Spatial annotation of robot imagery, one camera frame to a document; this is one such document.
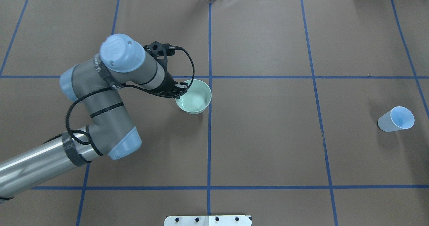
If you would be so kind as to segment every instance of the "brown table surface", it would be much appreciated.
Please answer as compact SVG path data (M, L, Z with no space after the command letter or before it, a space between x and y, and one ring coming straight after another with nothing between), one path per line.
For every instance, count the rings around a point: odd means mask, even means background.
M213 100L120 94L143 140L0 205L0 225L429 225L429 0L0 0L0 160L65 130L59 75L112 33L182 46ZM186 56L169 59L178 81ZM377 119L409 108L409 130ZM72 127L90 123L83 106Z

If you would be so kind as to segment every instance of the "blue joint cap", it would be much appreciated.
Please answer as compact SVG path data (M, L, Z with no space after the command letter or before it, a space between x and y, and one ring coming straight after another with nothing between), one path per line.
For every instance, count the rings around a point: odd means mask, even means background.
M68 69L66 72L64 72L60 76L60 87L63 91L64 95L69 98L71 101L77 101L77 96L75 94L75 91L73 90L73 83L72 83L72 76L73 71L75 70L75 67L77 65L73 66L72 68Z
M117 33L107 37L100 46L101 61L111 70L127 73L138 69L146 58L141 44L128 35Z
M137 128L133 127L118 144L109 152L113 160L121 159L137 151L141 146L141 138L138 135Z

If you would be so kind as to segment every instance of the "wire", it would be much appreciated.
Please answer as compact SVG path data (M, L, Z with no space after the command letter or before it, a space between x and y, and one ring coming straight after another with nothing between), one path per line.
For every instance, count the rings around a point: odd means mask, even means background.
M161 95L161 94L157 94L157 93L152 93L152 92L150 92L150 90L145 90L145 89L143 89L141 87L138 87L138 86L135 86L135 85L132 85L132 84L123 84L123 86L124 87L135 88L135 89L138 89L138 90L141 90L141 91L144 91L144 92L147 92L149 94L152 94L152 95L155 95L155 96L159 96L159 97L162 97L162 98L176 98L176 97L179 97L179 96L183 96L187 92L187 90L190 88L190 86L192 85L193 80L195 78L195 65L193 64L192 58L190 57L189 53L184 48L176 46L176 50L183 51L186 54L186 56L189 58L189 61L190 61L191 65L192 65L192 79L191 79L189 85L187 86L187 88L183 92L181 92L180 94L177 94L177 95L168 95L168 96L165 96L165 95ZM72 113L73 108L79 102L83 101L84 99L88 98L89 96L93 96L95 94L106 92L106 91L110 91L110 90L113 90L113 88L106 87L106 88L103 88L103 89L95 90L95 91L93 91L91 93L88 93L88 94L80 97L79 99L77 99L76 101L74 101L73 104L71 104L71 106L69 107L69 110L67 111L67 114L66 114L66 130L67 130L67 133L70 135L70 137L73 138L76 142L78 142L78 143L80 143L82 145L90 145L90 144L93 143L92 138L89 135L89 133L87 133L85 131L82 131L82 130L72 130L72 129L70 129L70 115ZM88 139L88 141L87 142L83 142L82 140L80 140L79 138L77 138L74 135L74 133L76 133L76 134L83 134L84 136L86 136L86 138ZM57 139L59 137L61 137L61 134L58 134L58 135L52 137L51 139L47 140L46 142L50 142L50 141L52 141L54 139Z

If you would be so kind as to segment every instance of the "cup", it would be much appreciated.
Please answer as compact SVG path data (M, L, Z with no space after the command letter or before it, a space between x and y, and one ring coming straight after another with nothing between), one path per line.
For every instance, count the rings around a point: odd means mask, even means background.
M397 106L378 119L378 127L385 132L409 129L414 125L414 115L405 107Z
M188 91L180 99L176 99L176 104L185 112L196 115L202 113L210 101L210 87L203 81L194 79Z

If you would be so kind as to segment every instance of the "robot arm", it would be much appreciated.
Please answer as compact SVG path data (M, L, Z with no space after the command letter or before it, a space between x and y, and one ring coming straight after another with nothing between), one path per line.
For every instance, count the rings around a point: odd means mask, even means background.
M104 154L120 159L136 151L141 138L116 89L132 81L161 97L186 93L188 85L178 84L167 72L167 56L177 49L158 42L143 47L127 35L114 34L101 45L100 54L64 72L61 90L74 104L83 101L93 123L70 130L66 119L67 131L60 137L2 162L0 203Z

